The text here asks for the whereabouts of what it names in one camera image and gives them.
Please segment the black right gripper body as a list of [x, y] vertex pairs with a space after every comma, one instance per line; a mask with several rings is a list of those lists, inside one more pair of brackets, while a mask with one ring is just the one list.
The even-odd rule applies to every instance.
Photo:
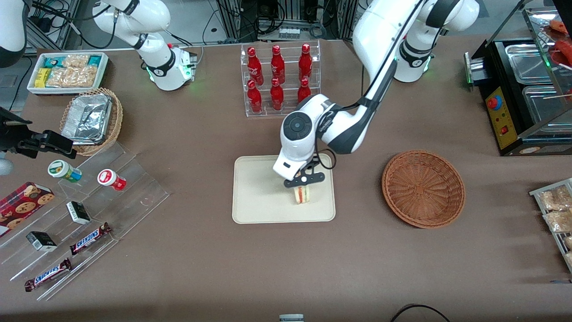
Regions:
[[13, 114], [5, 108], [0, 108], [0, 150], [7, 152], [16, 148], [21, 141], [31, 138], [28, 125], [31, 121]]

